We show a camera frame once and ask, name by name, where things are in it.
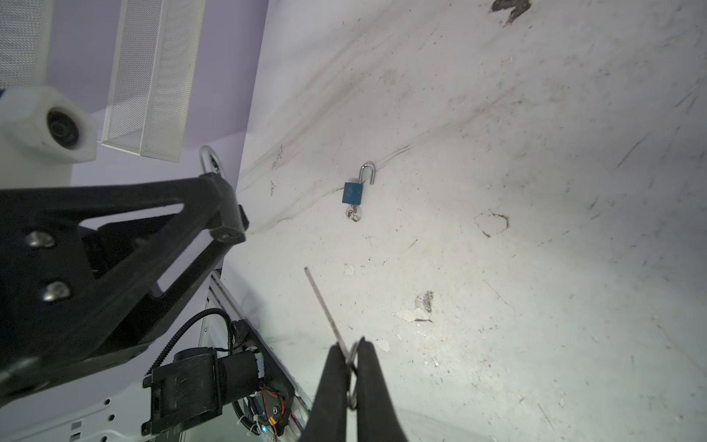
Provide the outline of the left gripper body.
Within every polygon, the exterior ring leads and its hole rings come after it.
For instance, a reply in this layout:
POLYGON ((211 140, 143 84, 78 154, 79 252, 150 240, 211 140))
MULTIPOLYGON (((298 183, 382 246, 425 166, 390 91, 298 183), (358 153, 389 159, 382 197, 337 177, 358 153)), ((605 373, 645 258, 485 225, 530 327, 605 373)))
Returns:
POLYGON ((46 248, 22 213, 1 215, 1 404, 36 388, 46 248))

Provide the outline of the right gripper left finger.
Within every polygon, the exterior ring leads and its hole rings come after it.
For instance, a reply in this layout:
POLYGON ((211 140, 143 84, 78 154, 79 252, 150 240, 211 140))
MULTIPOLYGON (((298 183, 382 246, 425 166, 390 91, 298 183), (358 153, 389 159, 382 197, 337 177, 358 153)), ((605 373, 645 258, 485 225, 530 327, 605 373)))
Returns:
POLYGON ((299 442, 346 440, 348 373, 344 354, 333 345, 326 358, 307 425, 299 442))

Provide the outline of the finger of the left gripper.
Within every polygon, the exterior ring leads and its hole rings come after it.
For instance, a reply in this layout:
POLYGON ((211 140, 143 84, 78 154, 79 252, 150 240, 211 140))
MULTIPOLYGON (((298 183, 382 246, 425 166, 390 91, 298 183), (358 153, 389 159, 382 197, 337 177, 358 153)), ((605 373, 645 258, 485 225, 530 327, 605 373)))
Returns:
POLYGON ((1 400, 120 366, 166 333, 246 239, 214 173, 1 193, 1 400))
MULTIPOLYGON (((96 230, 84 228, 82 239, 87 248, 95 278, 101 278, 125 261, 131 261, 137 252, 156 236, 166 230, 173 215, 161 215, 106 224, 96 230)), ((141 259, 137 262, 138 273, 150 283, 139 302, 118 324, 115 331, 99 348, 100 354, 118 351, 141 354, 162 336, 199 287, 209 272, 221 263, 226 253, 235 245, 246 241, 241 220, 236 230, 226 230, 217 217, 208 226, 212 241, 191 263, 182 258, 171 261, 169 266, 159 269, 166 258, 141 259), (171 265, 176 264, 181 274, 171 265)))

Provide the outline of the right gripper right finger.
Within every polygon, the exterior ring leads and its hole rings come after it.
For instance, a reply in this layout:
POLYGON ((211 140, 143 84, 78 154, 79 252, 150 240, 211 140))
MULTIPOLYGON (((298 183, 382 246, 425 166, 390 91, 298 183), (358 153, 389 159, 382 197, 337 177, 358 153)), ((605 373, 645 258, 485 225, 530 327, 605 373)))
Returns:
POLYGON ((396 416, 372 342, 357 347, 357 437, 369 442, 407 442, 396 416))

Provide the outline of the key with ring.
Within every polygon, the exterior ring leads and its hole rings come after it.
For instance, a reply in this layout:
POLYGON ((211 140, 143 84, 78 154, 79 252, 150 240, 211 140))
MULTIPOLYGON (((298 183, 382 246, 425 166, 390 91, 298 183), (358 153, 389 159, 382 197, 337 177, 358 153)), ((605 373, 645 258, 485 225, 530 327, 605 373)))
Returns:
POLYGON ((309 267, 304 268, 305 275, 307 276, 307 279, 309 280, 309 283, 311 285, 311 288, 320 304, 320 307, 322 308, 324 315, 329 322, 329 325, 331 329, 333 330, 333 334, 336 338, 336 342, 342 352, 342 355, 344 356, 344 362, 345 362, 345 368, 346 368, 346 383, 347 383, 347 390, 346 390, 346 401, 348 408, 352 411, 354 411, 357 408, 357 384, 351 384, 352 377, 358 375, 357 371, 357 366, 356 366, 356 358, 357 358, 357 352, 358 352, 358 345, 359 342, 354 342, 352 346, 348 346, 345 342, 345 340, 342 338, 342 335, 337 327, 337 324, 333 318, 333 315, 331 315, 331 311, 326 305, 326 302, 324 300, 324 297, 322 296, 322 293, 320 292, 319 287, 316 284, 316 281, 314 279, 314 276, 312 272, 309 270, 309 267))

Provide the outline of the black padlock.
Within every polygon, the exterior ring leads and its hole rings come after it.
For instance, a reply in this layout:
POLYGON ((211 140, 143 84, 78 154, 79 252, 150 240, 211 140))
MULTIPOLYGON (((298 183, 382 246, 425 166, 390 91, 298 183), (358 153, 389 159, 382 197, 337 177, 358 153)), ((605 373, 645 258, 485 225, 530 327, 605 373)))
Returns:
MULTIPOLYGON (((200 147, 200 162, 204 173, 214 173, 222 179, 226 178, 225 170, 217 153, 209 146, 202 145, 200 147)), ((245 231, 250 226, 250 221, 241 204, 238 204, 239 215, 245 231)))

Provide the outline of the blue padlock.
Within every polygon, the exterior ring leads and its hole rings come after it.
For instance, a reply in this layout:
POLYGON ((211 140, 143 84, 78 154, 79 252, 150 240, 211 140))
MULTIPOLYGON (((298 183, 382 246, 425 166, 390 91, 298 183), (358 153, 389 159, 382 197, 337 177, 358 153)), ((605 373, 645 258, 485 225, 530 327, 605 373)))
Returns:
POLYGON ((362 203, 364 184, 366 182, 365 172, 367 169, 370 171, 369 184, 373 185, 375 183, 377 168, 373 162, 368 161, 359 169, 357 182, 346 182, 346 184, 344 184, 344 193, 342 194, 342 202, 344 204, 360 206, 362 203))

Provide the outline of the small silver key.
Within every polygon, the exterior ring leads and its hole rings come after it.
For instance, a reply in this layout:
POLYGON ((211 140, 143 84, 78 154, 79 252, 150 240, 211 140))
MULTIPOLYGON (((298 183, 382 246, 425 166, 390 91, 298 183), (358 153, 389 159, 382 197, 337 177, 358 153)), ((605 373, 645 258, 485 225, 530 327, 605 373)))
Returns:
POLYGON ((362 217, 360 206, 354 206, 353 204, 348 206, 345 214, 346 217, 353 222, 359 222, 362 217))

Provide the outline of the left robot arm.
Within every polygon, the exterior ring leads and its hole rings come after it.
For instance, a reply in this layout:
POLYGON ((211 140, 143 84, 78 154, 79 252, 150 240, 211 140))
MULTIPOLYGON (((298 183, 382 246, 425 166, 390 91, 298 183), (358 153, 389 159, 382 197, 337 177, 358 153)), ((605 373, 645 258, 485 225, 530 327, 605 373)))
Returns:
MULTIPOLYGON (((1 193, 1 402, 117 368, 172 325, 248 219, 229 183, 197 178, 1 193)), ((18 431, 18 441, 147 441, 226 412, 261 357, 237 339, 160 355, 122 392, 18 431)))

